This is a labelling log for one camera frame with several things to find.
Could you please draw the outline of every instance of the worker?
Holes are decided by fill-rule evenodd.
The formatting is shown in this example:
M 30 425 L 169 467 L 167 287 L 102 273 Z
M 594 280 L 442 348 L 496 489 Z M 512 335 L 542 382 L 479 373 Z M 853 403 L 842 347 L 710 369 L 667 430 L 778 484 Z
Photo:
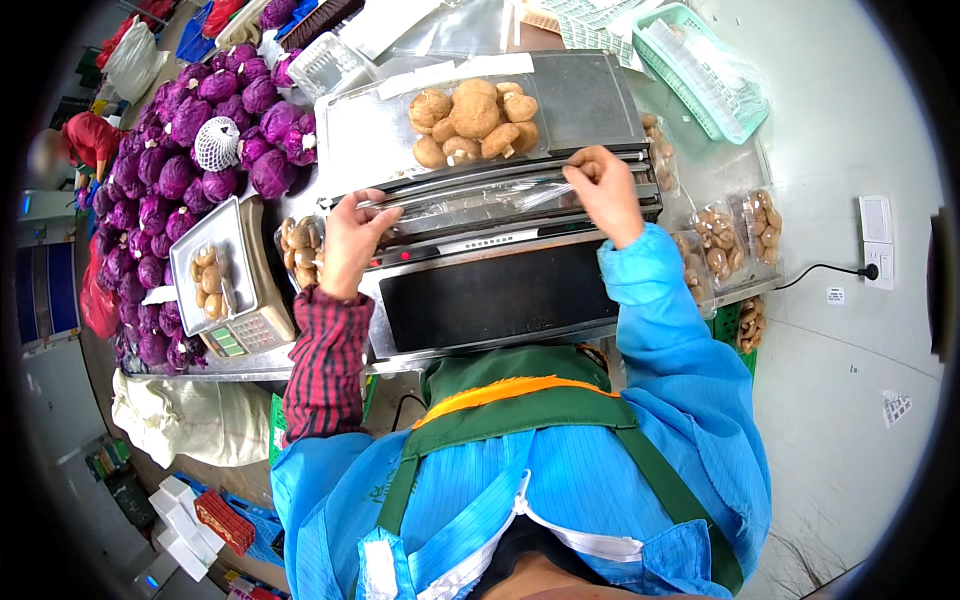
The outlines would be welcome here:
M 30 148 L 29 166 L 46 179 L 69 161 L 84 179 L 92 176 L 103 183 L 122 137 L 123 133 L 106 119 L 85 110 L 70 117 L 59 130 L 38 133 Z
M 593 146 L 564 176 L 610 238 L 597 255 L 627 389 L 586 347 L 446 357 L 420 378 L 425 416 L 378 440 L 357 286 L 401 210 L 357 208 L 384 196 L 363 190 L 330 212 L 323 280 L 294 302 L 271 473 L 295 598 L 731 598 L 756 569 L 771 499 L 750 373 L 711 339 L 627 165 Z

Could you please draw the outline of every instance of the person in red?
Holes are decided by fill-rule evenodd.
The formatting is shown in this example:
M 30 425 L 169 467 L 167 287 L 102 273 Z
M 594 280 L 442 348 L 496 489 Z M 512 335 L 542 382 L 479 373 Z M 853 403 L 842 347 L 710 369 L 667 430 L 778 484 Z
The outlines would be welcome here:
M 76 114 L 59 131 L 44 130 L 31 146 L 31 169 L 46 177 L 69 160 L 81 173 L 103 183 L 109 162 L 117 154 L 123 134 L 103 117 L 89 111 Z

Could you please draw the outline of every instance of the green apron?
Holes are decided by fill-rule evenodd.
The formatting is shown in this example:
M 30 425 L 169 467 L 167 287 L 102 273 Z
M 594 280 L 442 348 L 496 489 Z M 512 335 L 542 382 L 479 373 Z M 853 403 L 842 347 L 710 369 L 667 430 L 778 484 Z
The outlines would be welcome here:
M 710 579 L 736 595 L 743 586 L 743 572 L 730 543 L 677 471 L 637 426 L 633 409 L 619 395 L 608 395 L 611 385 L 606 359 L 599 352 L 586 347 L 528 346 L 495 350 L 480 357 L 443 358 L 424 372 L 420 387 L 433 411 L 453 396 L 482 395 L 495 382 L 521 373 L 531 378 L 562 373 L 565 379 L 590 384 L 596 390 L 557 385 L 456 410 L 427 422 L 421 422 L 426 418 L 418 421 L 403 445 L 400 466 L 384 499 L 377 526 L 399 535 L 417 466 L 430 452 L 530 429 L 600 425 L 609 427 L 623 443 L 675 524 L 699 518 L 707 522 Z

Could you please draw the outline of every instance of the hand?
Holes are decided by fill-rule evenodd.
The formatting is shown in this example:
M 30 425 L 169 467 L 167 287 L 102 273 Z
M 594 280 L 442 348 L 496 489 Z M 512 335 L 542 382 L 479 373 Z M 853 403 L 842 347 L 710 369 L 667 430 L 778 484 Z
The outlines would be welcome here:
M 385 194 L 376 189 L 362 189 L 347 194 L 326 218 L 324 240 L 324 274 L 320 289 L 337 300 L 351 300 L 364 269 L 373 259 L 376 244 L 383 232 L 403 214 L 403 209 L 357 208 L 357 203 L 380 202 Z
M 581 148 L 564 167 L 564 177 L 580 197 L 587 215 L 618 250 L 643 233 L 634 175 L 627 163 L 603 146 Z

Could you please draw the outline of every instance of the packaged mushroom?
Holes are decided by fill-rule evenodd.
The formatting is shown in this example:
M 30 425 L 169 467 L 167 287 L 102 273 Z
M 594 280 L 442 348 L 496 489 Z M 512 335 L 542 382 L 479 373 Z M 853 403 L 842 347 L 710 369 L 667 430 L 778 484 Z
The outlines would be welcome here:
M 740 306 L 740 327 L 737 328 L 736 346 L 744 354 L 750 354 L 760 345 L 767 319 L 763 316 L 763 299 L 760 296 L 747 298 Z
M 223 249 L 216 245 L 200 248 L 190 262 L 190 278 L 197 284 L 197 307 L 208 321 L 218 323 L 233 316 L 233 286 Z
M 750 192 L 743 202 L 743 215 L 751 252 L 766 264 L 776 266 L 780 258 L 783 217 L 774 208 L 770 191 L 760 188 Z
M 299 220 L 288 217 L 280 224 L 274 241 L 298 293 L 312 283 L 320 283 L 324 272 L 323 219 L 314 215 Z
M 693 213 L 690 224 L 703 241 L 714 289 L 736 281 L 736 275 L 746 266 L 747 249 L 727 201 L 717 201 Z
M 690 290 L 693 300 L 700 307 L 700 315 L 704 319 L 712 319 L 716 316 L 716 307 L 713 305 L 713 279 L 707 267 L 703 238 L 696 231 L 677 231 L 671 235 L 684 260 L 684 283 Z
M 414 158 L 427 169 L 546 148 L 533 80 L 523 75 L 428 87 L 411 97 L 407 115 L 421 135 Z
M 666 121 L 656 114 L 646 112 L 640 115 L 640 125 L 650 142 L 650 158 L 654 165 L 654 174 L 660 191 L 674 198 L 680 196 L 680 176 L 677 172 L 677 160 L 674 158 L 673 136 Z

